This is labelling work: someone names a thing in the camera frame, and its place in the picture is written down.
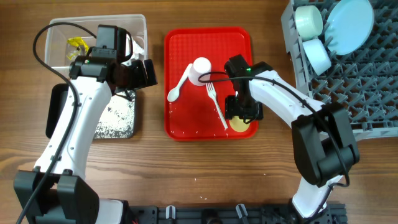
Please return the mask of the yellow plastic cup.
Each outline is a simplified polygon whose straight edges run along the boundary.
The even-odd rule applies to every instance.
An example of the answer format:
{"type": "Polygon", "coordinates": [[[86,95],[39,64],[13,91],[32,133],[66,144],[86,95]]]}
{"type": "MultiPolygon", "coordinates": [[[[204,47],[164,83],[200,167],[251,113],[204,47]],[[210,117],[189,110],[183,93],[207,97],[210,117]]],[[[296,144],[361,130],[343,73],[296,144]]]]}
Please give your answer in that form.
{"type": "Polygon", "coordinates": [[[233,116],[233,118],[229,121],[229,125],[231,128],[239,133],[243,133],[249,129],[250,124],[246,124],[239,116],[233,116]]]}

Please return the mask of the white napkin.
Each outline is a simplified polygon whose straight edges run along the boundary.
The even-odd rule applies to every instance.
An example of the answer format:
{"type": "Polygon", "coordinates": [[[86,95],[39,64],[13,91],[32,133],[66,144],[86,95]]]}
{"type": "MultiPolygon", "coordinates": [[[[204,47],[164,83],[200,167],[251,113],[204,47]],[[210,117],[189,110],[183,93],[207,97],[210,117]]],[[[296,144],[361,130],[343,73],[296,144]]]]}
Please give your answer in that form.
{"type": "Polygon", "coordinates": [[[130,66],[135,60],[144,60],[145,50],[136,42],[131,40],[129,36],[126,37],[126,57],[131,55],[129,60],[123,62],[124,65],[130,66]]]}

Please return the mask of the white plastic fork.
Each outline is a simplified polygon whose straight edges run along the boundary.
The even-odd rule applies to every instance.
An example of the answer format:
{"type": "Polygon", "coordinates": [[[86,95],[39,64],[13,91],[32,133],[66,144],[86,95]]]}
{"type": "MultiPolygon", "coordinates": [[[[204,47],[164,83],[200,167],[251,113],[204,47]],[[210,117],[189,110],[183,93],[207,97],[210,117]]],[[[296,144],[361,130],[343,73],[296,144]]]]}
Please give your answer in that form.
{"type": "Polygon", "coordinates": [[[213,102],[214,102],[214,104],[216,106],[216,110],[217,110],[217,112],[219,114],[219,117],[220,117],[220,120],[221,120],[221,122],[223,124],[223,127],[225,129],[227,129],[228,125],[226,124],[226,121],[224,119],[223,113],[222,113],[221,108],[220,108],[220,106],[218,104],[217,97],[216,97],[216,90],[214,88],[214,85],[212,83],[206,83],[206,90],[207,90],[208,96],[213,100],[213,102]]]}

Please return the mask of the yellow snack wrapper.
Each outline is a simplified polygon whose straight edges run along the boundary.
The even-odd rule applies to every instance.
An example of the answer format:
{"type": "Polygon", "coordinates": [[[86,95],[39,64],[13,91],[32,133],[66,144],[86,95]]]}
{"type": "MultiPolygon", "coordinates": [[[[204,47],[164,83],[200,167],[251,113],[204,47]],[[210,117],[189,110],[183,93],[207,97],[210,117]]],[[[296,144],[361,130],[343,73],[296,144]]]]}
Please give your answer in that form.
{"type": "Polygon", "coordinates": [[[66,57],[70,61],[75,60],[79,55],[86,55],[89,46],[82,37],[72,37],[67,40],[66,57]]]}

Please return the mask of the white plastic cup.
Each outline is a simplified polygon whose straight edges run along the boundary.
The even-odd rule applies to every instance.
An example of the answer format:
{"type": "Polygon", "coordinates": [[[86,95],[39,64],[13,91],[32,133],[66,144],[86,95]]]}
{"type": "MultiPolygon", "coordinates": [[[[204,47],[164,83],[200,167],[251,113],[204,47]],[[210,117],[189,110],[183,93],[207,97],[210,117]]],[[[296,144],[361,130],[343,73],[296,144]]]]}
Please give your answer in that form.
{"type": "Polygon", "coordinates": [[[211,71],[211,62],[205,57],[198,57],[189,69],[188,79],[195,86],[203,86],[205,83],[198,81],[200,75],[211,71]]]}

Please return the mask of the white plastic spoon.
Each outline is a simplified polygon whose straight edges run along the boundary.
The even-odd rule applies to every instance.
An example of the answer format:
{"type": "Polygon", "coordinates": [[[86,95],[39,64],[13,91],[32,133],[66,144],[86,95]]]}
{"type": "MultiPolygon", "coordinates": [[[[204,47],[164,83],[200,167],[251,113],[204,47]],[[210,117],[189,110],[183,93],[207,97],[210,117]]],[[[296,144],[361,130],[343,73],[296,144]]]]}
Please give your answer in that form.
{"type": "Polygon", "coordinates": [[[190,72],[190,69],[192,67],[192,63],[188,64],[183,75],[181,76],[180,80],[178,81],[177,85],[171,89],[167,95],[167,100],[168,102],[174,102],[178,99],[179,95],[180,95],[180,89],[182,87],[182,85],[184,84],[185,80],[188,78],[188,74],[190,72]]]}

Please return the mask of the light blue small bowl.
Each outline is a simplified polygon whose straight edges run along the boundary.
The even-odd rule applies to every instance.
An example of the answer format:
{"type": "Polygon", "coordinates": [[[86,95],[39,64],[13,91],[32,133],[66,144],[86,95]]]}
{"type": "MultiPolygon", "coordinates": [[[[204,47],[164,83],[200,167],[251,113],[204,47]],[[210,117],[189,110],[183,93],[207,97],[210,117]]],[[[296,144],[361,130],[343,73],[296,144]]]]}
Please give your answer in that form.
{"type": "Polygon", "coordinates": [[[312,39],[303,43],[303,49],[317,75],[321,75],[331,67],[331,60],[319,39],[312,39]]]}

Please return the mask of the mint green bowl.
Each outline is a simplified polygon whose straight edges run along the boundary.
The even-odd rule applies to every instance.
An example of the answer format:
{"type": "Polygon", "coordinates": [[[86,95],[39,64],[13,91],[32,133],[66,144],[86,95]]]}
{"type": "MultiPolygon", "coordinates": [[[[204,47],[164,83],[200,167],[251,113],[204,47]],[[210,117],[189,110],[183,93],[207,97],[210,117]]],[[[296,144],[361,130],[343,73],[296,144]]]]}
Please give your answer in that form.
{"type": "Polygon", "coordinates": [[[300,6],[295,11],[295,23],[303,41],[318,37],[323,31],[323,19],[315,6],[300,6]]]}

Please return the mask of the light blue plate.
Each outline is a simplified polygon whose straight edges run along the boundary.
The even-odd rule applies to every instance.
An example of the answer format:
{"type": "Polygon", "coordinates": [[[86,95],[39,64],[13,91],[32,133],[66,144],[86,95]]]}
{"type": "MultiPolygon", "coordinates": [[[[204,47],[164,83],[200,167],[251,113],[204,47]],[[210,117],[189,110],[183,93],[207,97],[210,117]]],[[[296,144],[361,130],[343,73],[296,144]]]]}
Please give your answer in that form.
{"type": "Polygon", "coordinates": [[[346,55],[357,50],[368,39],[374,25],[374,11],[368,0],[341,0],[326,20],[325,40],[330,52],[346,55]]]}

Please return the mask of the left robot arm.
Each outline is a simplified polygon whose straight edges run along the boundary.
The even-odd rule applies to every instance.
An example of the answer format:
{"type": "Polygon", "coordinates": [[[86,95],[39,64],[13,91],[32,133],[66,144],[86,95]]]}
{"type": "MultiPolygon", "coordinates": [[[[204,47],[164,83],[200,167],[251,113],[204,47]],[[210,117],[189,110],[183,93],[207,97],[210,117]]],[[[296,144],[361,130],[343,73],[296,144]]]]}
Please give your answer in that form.
{"type": "Polygon", "coordinates": [[[85,169],[100,117],[116,91],[157,84],[152,60],[132,59],[132,36],[100,25],[95,46],[71,63],[68,94],[52,137],[31,171],[20,170],[14,190],[29,223],[137,223],[125,200],[101,199],[85,169]]]}

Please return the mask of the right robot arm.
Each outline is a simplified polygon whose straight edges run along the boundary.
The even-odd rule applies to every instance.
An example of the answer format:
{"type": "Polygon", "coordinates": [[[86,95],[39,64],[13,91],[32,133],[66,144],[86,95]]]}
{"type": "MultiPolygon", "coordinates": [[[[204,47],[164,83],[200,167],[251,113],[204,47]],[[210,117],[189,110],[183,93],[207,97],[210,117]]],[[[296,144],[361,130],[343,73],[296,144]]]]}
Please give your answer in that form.
{"type": "Polygon", "coordinates": [[[249,65],[242,55],[224,65],[234,95],[225,100],[225,118],[244,124],[263,119],[267,106],[291,128],[295,165],[302,178],[292,198],[297,220],[320,218],[335,187],[350,185],[349,170],[359,150],[349,116],[339,103],[324,104],[307,97],[265,62],[249,65]]]}

